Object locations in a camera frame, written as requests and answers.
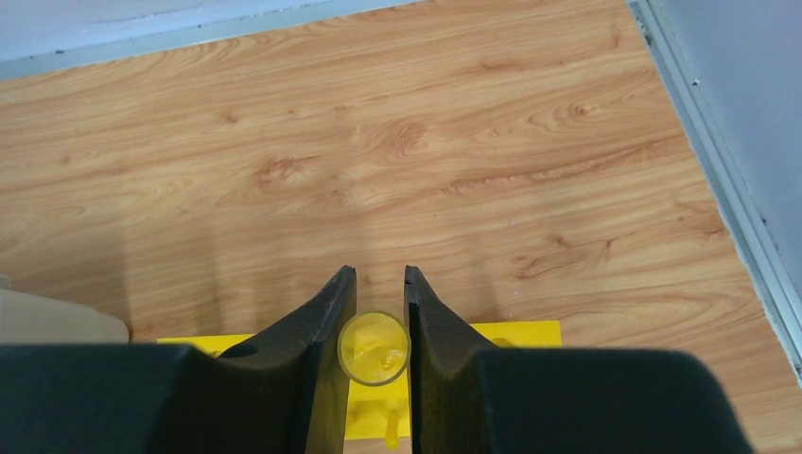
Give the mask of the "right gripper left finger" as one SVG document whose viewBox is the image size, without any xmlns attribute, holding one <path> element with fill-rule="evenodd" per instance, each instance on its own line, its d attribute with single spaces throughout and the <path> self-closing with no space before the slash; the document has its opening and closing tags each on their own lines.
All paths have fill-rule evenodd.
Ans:
<svg viewBox="0 0 802 454">
<path fill-rule="evenodd" d="M 1 350 L 5 453 L 340 453 L 357 274 L 213 357 L 184 343 Z"/>
</svg>

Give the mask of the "clear glass test tube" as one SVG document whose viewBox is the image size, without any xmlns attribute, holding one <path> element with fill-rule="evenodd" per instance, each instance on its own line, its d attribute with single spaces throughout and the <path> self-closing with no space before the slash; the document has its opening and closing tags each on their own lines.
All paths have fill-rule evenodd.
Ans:
<svg viewBox="0 0 802 454">
<path fill-rule="evenodd" d="M 388 385 L 409 365 L 410 333 L 404 323 L 389 312 L 361 312 L 342 327 L 337 352 L 341 369 L 357 384 Z"/>
</svg>

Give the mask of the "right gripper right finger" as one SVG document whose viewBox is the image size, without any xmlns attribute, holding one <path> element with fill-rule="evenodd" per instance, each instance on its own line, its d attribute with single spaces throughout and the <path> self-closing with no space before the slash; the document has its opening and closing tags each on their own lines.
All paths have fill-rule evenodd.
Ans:
<svg viewBox="0 0 802 454">
<path fill-rule="evenodd" d="M 500 347 L 405 270 L 416 453 L 749 453 L 715 376 L 674 350 Z"/>
</svg>

